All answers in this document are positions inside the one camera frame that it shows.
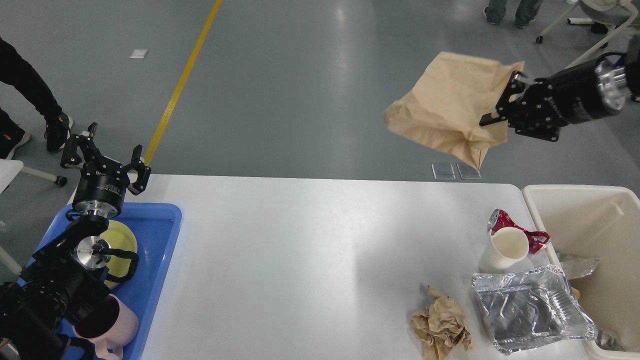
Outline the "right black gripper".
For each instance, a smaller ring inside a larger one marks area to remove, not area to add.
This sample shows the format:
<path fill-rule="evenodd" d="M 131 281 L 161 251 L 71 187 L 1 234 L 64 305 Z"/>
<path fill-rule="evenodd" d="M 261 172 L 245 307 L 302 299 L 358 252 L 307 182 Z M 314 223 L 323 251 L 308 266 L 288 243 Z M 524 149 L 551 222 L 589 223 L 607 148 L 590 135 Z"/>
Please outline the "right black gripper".
<path fill-rule="evenodd" d="M 478 125 L 506 122 L 521 136 L 556 142 L 565 126 L 619 115 L 627 97 L 627 69 L 609 59 L 589 60 L 534 84 L 523 71 L 512 71 L 494 110 Z"/>

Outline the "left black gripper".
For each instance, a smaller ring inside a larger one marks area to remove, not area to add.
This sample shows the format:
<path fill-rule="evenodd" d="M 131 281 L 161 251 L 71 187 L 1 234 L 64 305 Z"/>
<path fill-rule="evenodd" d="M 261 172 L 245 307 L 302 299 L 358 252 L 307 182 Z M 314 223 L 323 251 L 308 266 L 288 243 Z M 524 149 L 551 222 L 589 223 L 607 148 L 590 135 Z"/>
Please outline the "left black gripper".
<path fill-rule="evenodd" d="M 82 215 L 96 215 L 106 219 L 122 212 L 126 191 L 137 196 L 147 189 L 152 173 L 142 157 L 142 145 L 133 148 L 129 164 L 119 167 L 118 174 L 105 174 L 106 158 L 94 143 L 98 123 L 93 122 L 80 134 L 71 134 L 62 149 L 60 167 L 77 169 L 80 180 L 72 201 L 72 209 Z M 128 173 L 135 171 L 131 182 Z"/>

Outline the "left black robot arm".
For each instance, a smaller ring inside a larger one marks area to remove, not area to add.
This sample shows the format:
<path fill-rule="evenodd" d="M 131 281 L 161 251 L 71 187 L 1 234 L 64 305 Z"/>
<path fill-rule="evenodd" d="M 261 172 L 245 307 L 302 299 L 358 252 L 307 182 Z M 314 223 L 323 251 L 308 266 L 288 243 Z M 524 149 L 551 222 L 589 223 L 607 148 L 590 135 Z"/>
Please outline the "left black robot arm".
<path fill-rule="evenodd" d="M 151 168 L 141 145 L 129 164 L 102 155 L 94 144 L 97 129 L 92 123 L 70 135 L 62 150 L 61 167 L 76 167 L 81 174 L 65 230 L 32 255 L 19 275 L 23 285 L 1 285 L 1 341 L 19 360 L 61 360 L 69 347 L 82 349 L 82 359 L 91 360 L 89 340 L 57 328 L 62 320 L 76 325 L 98 309 L 111 292 L 105 281 L 123 283 L 137 271 L 138 255 L 110 246 L 101 235 L 121 214 L 126 193 L 146 189 Z"/>

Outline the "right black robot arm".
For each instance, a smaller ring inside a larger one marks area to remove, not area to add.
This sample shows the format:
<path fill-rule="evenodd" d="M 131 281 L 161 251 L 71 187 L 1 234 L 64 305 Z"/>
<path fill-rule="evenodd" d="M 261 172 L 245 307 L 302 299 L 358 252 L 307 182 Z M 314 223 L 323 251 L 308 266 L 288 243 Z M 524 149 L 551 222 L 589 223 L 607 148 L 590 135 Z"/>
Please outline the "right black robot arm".
<path fill-rule="evenodd" d="M 639 98 L 639 36 L 626 52 L 606 52 L 532 83 L 513 71 L 494 110 L 484 114 L 481 127 L 506 122 L 516 134 L 557 142 L 560 130 L 617 116 L 628 98 Z"/>

